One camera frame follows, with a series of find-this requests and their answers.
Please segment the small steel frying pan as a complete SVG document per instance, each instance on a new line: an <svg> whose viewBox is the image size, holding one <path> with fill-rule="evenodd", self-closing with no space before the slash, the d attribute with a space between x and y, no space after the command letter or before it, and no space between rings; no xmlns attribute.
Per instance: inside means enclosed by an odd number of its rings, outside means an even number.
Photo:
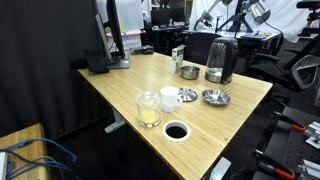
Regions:
<svg viewBox="0 0 320 180"><path fill-rule="evenodd" d="M223 90L208 89L202 92L202 98L209 105L221 107L231 102L231 97L229 96L231 91L232 87Z"/></svg>

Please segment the white plastic mug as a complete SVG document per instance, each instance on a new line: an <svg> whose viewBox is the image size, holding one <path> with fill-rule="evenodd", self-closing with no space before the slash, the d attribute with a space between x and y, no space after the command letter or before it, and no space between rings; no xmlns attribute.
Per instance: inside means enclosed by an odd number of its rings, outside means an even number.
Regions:
<svg viewBox="0 0 320 180"><path fill-rule="evenodd" d="M173 86L166 86L160 89L161 107L164 112L174 112L182 105L183 100L178 93L179 89Z"/></svg>

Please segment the glass jar with yellow contents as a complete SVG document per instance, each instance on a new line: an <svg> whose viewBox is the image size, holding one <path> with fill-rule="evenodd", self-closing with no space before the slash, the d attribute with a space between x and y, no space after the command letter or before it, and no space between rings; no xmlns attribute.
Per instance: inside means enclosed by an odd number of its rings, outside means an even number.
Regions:
<svg viewBox="0 0 320 180"><path fill-rule="evenodd" d="M138 120L147 128L157 126L161 120L160 95L145 91L140 93L135 99L138 108Z"/></svg>

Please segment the small steel pot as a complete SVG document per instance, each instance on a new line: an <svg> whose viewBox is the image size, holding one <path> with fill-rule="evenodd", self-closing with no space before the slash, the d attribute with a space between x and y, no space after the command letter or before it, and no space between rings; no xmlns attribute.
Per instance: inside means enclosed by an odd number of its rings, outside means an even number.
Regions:
<svg viewBox="0 0 320 180"><path fill-rule="evenodd" d="M181 77L187 80L195 80L201 72L202 70L197 66L183 66L181 68Z"/></svg>

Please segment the green white carton box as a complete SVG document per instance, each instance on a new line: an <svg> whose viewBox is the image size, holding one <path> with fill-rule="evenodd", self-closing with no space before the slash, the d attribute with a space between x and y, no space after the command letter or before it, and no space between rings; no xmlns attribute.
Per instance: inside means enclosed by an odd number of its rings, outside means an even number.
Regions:
<svg viewBox="0 0 320 180"><path fill-rule="evenodd" d="M181 72L184 56L184 45L177 46L172 49L172 74L178 74Z"/></svg>

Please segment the black computer monitor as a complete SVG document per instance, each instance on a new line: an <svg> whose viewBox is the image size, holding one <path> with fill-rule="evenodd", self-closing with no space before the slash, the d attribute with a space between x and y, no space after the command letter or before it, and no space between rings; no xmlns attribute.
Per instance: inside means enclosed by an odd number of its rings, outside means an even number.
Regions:
<svg viewBox="0 0 320 180"><path fill-rule="evenodd" d="M101 15L99 13L95 15L104 47L104 61L109 69L129 68L131 66L131 59L127 58L125 55L115 0L106 0L106 13L108 17L108 21L106 23L102 22ZM111 29L111 36L117 48L116 52L110 51L105 32L106 27Z"/></svg>

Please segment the pink white storage box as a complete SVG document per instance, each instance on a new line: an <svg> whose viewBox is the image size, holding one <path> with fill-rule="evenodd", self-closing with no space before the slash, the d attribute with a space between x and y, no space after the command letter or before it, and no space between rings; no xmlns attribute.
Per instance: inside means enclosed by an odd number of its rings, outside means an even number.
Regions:
<svg viewBox="0 0 320 180"><path fill-rule="evenodd" d="M132 30L128 32L124 32L122 34L122 43L124 47L125 54L130 54L131 48L141 47L141 37L140 37L141 31L140 30ZM106 34L108 47L111 52L117 51L116 44L113 40L113 37L110 33Z"/></svg>

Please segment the glass electric kettle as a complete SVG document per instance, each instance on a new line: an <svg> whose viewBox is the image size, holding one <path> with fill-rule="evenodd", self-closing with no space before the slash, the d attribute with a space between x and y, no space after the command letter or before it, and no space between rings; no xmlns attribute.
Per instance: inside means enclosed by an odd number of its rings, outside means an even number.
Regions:
<svg viewBox="0 0 320 180"><path fill-rule="evenodd" d="M233 37L218 37L209 50L205 79L220 84L232 81L237 62L238 41Z"/></svg>

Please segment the black keyboard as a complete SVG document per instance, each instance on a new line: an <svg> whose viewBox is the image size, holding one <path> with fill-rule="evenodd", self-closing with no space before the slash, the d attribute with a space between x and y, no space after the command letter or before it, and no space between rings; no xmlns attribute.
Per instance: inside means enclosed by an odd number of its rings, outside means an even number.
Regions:
<svg viewBox="0 0 320 180"><path fill-rule="evenodd" d="M106 65L104 58L97 51L86 50L85 58L87 60L88 69L92 73L101 74L108 73L109 68Z"/></svg>

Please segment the background studio lamp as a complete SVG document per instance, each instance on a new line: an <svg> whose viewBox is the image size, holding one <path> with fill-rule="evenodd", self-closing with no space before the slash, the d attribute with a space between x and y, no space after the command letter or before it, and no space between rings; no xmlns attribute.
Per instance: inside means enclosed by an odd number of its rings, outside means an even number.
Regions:
<svg viewBox="0 0 320 180"><path fill-rule="evenodd" d="M250 0L250 3L251 5L248 10L251 13L254 22L257 25L266 22L271 15L271 10L266 9L260 0Z"/></svg>

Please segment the small wooden side table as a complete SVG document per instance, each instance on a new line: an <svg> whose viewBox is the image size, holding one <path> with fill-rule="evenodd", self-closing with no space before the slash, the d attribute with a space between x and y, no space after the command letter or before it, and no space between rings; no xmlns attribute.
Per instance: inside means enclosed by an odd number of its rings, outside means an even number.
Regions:
<svg viewBox="0 0 320 180"><path fill-rule="evenodd" d="M42 125L35 124L6 136L2 136L0 138L0 148L4 149L28 139L44 137ZM34 141L31 144L15 149L14 152L27 160L33 160L34 158L46 155L47 149L43 141ZM51 180L51 178L49 170L46 167L39 166L22 173L13 180Z"/></svg>

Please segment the grey mesh office chair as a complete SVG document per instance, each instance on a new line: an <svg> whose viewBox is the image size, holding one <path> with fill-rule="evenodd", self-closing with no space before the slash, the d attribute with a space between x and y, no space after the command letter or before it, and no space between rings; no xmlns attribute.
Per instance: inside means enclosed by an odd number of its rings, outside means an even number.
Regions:
<svg viewBox="0 0 320 180"><path fill-rule="evenodd" d="M293 65L291 73L300 89L307 89L315 82L319 66L320 58L313 55L306 55Z"/></svg>

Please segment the orange handled clamp lower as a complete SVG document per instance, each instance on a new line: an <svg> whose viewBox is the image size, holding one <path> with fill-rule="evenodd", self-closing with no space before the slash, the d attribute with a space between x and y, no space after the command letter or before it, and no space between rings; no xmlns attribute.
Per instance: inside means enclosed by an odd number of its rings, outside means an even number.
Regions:
<svg viewBox="0 0 320 180"><path fill-rule="evenodd" d="M278 163L271 157L265 155L262 151L255 150L254 156L258 160L258 167L268 172L271 175L277 175L285 180L294 180L296 175L295 172L285 167L284 165Z"/></svg>

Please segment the orange handled clamp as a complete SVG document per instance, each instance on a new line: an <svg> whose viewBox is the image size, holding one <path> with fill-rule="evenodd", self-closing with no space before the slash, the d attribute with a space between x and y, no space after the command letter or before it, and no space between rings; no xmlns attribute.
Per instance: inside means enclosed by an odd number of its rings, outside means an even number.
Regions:
<svg viewBox="0 0 320 180"><path fill-rule="evenodd" d="M278 163L271 157L265 155L262 151L255 150L254 156L258 160L258 167L268 172L271 175L277 175L285 180L294 180L296 175L295 172L285 167L284 165Z"/></svg>
<svg viewBox="0 0 320 180"><path fill-rule="evenodd" d="M303 125L301 125L300 123L294 121L292 118L290 118L280 112L274 111L273 116L280 121L288 123L291 126L291 128L296 131L304 132L306 130L306 128Z"/></svg>

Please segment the orange handled clamp upper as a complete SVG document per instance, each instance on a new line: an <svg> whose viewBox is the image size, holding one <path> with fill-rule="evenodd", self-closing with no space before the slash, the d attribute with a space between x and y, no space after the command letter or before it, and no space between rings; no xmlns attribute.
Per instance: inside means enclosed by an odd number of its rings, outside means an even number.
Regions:
<svg viewBox="0 0 320 180"><path fill-rule="evenodd" d="M280 121L288 123L291 126L291 128L296 131L304 132L306 130L306 128L303 125L301 125L300 123L294 121L292 118L290 118L280 112L274 111L273 116Z"/></svg>

